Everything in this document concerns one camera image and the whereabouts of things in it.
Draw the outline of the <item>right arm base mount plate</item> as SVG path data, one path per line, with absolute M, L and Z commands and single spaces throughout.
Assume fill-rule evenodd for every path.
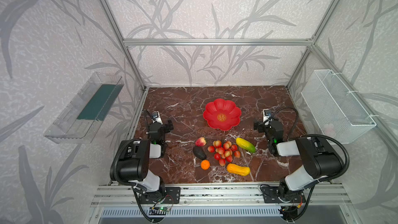
M 306 198 L 302 190 L 291 191 L 285 186 L 270 186 L 263 184 L 260 186 L 264 203 L 286 203 L 302 205 L 306 203 Z

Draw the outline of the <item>red-yellow fake peach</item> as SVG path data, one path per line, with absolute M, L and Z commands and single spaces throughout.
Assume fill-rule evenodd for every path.
M 206 142 L 205 138 L 204 137 L 200 137 L 199 139 L 196 140 L 195 145 L 197 147 L 203 147 L 203 146 L 206 145 L 206 143 L 207 142 Z

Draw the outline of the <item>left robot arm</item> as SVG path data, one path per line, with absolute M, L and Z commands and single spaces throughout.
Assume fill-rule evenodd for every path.
M 164 197 L 163 179 L 149 170 L 150 159 L 162 158 L 167 149 L 166 134 L 174 129 L 172 121 L 154 122 L 147 139 L 122 141 L 110 167 L 110 179 L 128 185 L 141 195 Z

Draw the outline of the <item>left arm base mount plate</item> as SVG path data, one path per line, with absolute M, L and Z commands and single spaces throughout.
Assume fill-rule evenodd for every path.
M 155 192 L 139 194 L 138 200 L 141 204 L 155 204 L 159 201 L 166 204 L 178 204 L 180 196 L 180 187 L 165 187 Z

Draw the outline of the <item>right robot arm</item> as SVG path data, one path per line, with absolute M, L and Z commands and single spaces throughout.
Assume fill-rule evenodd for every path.
M 347 149 L 337 140 L 321 134 L 283 140 L 280 121 L 255 121 L 254 130 L 264 133 L 269 152 L 277 157 L 299 156 L 302 166 L 280 181 L 277 193 L 280 198 L 297 195 L 316 184 L 344 175 L 350 165 Z

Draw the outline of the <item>yellow-green fake mango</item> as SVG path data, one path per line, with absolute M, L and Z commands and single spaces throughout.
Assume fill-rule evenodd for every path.
M 249 142 L 249 141 L 247 141 L 247 140 L 245 140 L 243 138 L 236 138 L 236 144 L 240 148 L 242 148 L 242 149 L 244 149 L 244 150 L 246 150 L 246 151 L 248 151 L 250 153 L 255 153 L 256 152 L 255 146 L 251 142 Z

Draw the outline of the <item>fake lychee bunch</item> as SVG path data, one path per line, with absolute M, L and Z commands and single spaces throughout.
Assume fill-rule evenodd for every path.
M 217 140 L 206 149 L 210 153 L 210 156 L 213 157 L 222 167 L 241 157 L 241 152 L 238 149 L 238 146 L 233 144 L 231 141 L 223 143 L 222 141 Z

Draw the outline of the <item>small orange fake tangerine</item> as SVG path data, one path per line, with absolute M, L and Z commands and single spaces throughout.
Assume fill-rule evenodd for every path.
M 210 168 L 210 162 L 208 160 L 203 160 L 201 162 L 201 169 L 208 170 Z

